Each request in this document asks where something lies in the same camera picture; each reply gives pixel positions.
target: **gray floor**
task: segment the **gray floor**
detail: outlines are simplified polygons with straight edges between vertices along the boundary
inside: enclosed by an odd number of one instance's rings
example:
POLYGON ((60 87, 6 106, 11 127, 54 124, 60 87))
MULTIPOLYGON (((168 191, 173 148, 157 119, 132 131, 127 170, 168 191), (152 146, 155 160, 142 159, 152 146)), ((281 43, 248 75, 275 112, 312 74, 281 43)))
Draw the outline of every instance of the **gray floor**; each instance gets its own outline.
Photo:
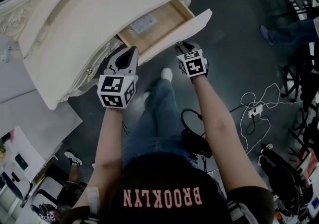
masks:
MULTIPOLYGON (((294 17, 280 19, 275 17, 277 14, 286 12, 287 5, 287 0, 192 0, 190 9, 195 15, 208 8, 213 11, 212 19, 207 27, 192 37, 191 41, 202 47, 210 64, 209 81, 230 110, 240 105, 240 98, 245 92, 254 92, 259 99, 265 88, 272 83, 277 83, 280 88, 282 87, 282 67, 295 54, 297 48, 268 46, 260 36, 259 26, 265 24, 272 27, 296 20, 294 17)), ((173 71, 172 84, 178 110, 191 108, 199 111, 193 86, 189 79, 179 71, 174 50, 169 48, 139 67, 138 92, 125 111, 125 124, 130 130, 134 128, 144 110, 141 101, 143 92, 153 80, 159 77, 163 67, 170 67, 173 71)), ((264 101, 276 102, 278 97, 276 89, 276 87, 271 88, 264 101)), ((247 96, 243 101, 249 103, 252 97, 247 96)), ((57 154, 59 158, 57 165, 65 172, 69 172, 70 166, 63 152, 70 149, 83 160, 84 165, 80 168, 80 173, 82 179, 88 181, 92 173, 91 164, 94 161, 105 110, 98 100, 96 88, 81 97, 70 99, 69 103, 83 119, 83 123, 64 140, 63 147, 57 154)), ((289 159, 287 152, 291 143, 287 128, 295 122, 296 111, 299 107, 300 104, 280 105, 263 112, 263 115, 269 116, 271 121, 271 129, 264 142, 272 142, 277 151, 286 159, 289 159)), ((242 113, 243 109, 232 113, 238 131, 242 113)), ((202 124, 197 117, 190 114, 186 117, 186 122, 198 133, 203 131, 202 124)), ((243 127, 245 128, 250 122, 251 120, 245 116, 243 127)), ((266 121, 256 124, 256 131, 247 137, 249 148, 261 138, 267 128, 266 121)), ((241 140, 246 147, 245 140, 242 138, 241 140)), ((260 146, 255 147, 249 157, 262 174, 257 166, 259 151, 260 146)), ((208 170, 216 168, 212 158, 207 161, 207 164, 208 170)), ((214 176, 220 179, 218 172, 215 172, 214 176)))

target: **open drawer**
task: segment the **open drawer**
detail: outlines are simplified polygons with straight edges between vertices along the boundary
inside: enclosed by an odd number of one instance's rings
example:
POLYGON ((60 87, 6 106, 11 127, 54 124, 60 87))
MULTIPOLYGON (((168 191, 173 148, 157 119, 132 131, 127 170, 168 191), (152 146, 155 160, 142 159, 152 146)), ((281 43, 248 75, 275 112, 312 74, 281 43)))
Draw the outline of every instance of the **open drawer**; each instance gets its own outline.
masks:
POLYGON ((139 65, 152 59, 161 51, 201 31, 211 18, 211 10, 199 16, 179 0, 172 0, 151 11, 157 22, 141 34, 126 27, 118 36, 128 46, 139 49, 139 65))

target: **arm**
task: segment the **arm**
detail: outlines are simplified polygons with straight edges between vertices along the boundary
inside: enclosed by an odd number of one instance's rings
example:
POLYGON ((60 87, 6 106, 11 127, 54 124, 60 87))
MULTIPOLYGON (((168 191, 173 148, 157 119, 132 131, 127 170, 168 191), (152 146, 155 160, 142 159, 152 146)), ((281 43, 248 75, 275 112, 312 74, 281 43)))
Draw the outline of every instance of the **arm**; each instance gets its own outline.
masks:
MULTIPOLYGON (((109 185, 119 177, 122 169, 122 110, 107 109, 104 115, 95 156, 95 168, 87 188, 98 188, 103 204, 109 185)), ((74 208, 87 206, 87 189, 74 208)))
POLYGON ((247 186, 267 189, 239 140, 234 120, 205 76, 194 79, 206 138, 219 168, 225 190, 247 186))

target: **white cable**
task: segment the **white cable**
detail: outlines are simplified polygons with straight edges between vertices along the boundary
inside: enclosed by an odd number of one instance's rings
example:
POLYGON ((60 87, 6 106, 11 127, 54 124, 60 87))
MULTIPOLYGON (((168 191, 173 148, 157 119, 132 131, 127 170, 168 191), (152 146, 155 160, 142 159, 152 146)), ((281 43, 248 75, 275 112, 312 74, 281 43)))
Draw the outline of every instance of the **white cable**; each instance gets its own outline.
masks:
POLYGON ((247 152, 247 155, 255 148, 255 146, 256 146, 261 140, 263 140, 263 139, 265 138, 265 136, 267 135, 268 131, 270 130, 270 126, 271 126, 271 125, 270 125, 270 121, 269 121, 267 118, 261 118, 261 117, 260 117, 260 119, 268 121, 269 127, 268 127, 266 133, 264 134, 264 136, 263 136, 258 142, 256 142, 256 144, 250 149, 250 151, 247 152))
MULTIPOLYGON (((252 108, 256 107, 257 105, 259 105, 259 103, 262 103, 263 106, 266 106, 268 109, 272 109, 272 108, 275 108, 278 104, 291 104, 291 105, 293 105, 293 104, 302 102, 302 101, 298 101, 298 102, 295 102, 295 103, 279 102, 280 92, 281 92, 281 90, 279 89, 278 85, 277 85, 276 83, 273 83, 272 85, 269 85, 269 86, 265 89, 265 91, 264 91, 262 97, 260 98, 260 100, 259 100, 258 102, 256 102, 256 95, 255 95, 255 93, 253 93, 253 92, 246 92, 246 93, 245 93, 244 95, 242 95, 242 97, 240 98, 240 104, 246 107, 246 109, 244 110, 243 115, 242 115, 242 117, 241 117, 241 119, 240 119, 240 135, 241 135, 241 136, 245 139, 245 141, 246 141, 247 148, 246 148, 245 152, 246 152, 247 155, 256 147, 256 145, 257 145, 258 143, 260 143, 260 142, 265 138, 265 136, 267 135, 267 133, 269 132, 270 127, 271 127, 270 121, 269 121, 267 118, 261 118, 261 114, 260 114, 260 119, 268 121, 269 127, 268 127, 266 133, 263 135, 263 137, 262 137, 257 143, 255 143, 255 145, 247 152, 247 150, 248 150, 248 148, 249 148, 249 145, 248 145, 248 140, 247 140, 247 138, 243 135, 243 130, 242 130, 241 122, 243 121, 243 118, 244 118, 244 116, 245 116, 245 113, 246 113, 246 111, 247 111, 248 109, 252 109, 252 108), (267 89, 270 88, 270 87, 272 87, 273 85, 275 85, 275 86, 277 87, 278 91, 279 91, 277 102, 269 102, 269 103, 263 102, 262 99, 264 98, 267 89), (251 102, 251 103, 249 103, 248 105, 245 105, 245 104, 243 104, 242 99, 243 99, 243 97, 244 97, 245 95, 247 95, 247 94, 252 94, 252 95, 254 95, 254 101, 251 102)), ((209 171, 208 174, 209 174, 210 176, 212 176, 213 173, 214 173, 215 171, 218 171, 218 170, 219 170, 218 168, 217 168, 217 169, 214 169, 214 170, 212 170, 212 171, 209 171)))

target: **paper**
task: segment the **paper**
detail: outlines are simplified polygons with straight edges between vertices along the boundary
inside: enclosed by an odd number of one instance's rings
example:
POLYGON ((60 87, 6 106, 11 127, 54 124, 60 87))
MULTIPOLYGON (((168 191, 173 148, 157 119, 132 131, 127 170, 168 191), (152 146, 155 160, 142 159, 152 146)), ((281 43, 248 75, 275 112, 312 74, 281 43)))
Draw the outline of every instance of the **paper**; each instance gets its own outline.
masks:
POLYGON ((134 21, 131 24, 131 27, 137 34, 142 34, 144 31, 157 23, 157 21, 158 20, 155 18, 155 16, 153 16, 151 13, 147 13, 141 18, 134 21))

